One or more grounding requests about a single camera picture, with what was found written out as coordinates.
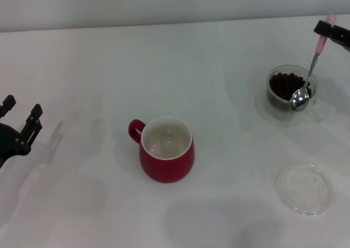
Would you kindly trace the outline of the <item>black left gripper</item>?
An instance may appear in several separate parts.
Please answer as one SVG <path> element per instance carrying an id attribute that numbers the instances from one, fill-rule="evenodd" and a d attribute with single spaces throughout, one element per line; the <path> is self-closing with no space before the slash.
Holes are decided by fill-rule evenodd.
<path id="1" fill-rule="evenodd" d="M 13 95 L 8 95 L 0 106 L 0 118 L 4 117 L 16 104 Z M 40 117 L 43 110 L 40 104 L 36 104 L 26 119 L 25 126 L 19 133 L 14 128 L 1 123 L 0 133 L 0 168 L 5 162 L 16 155 L 28 155 L 31 146 L 42 129 Z"/>

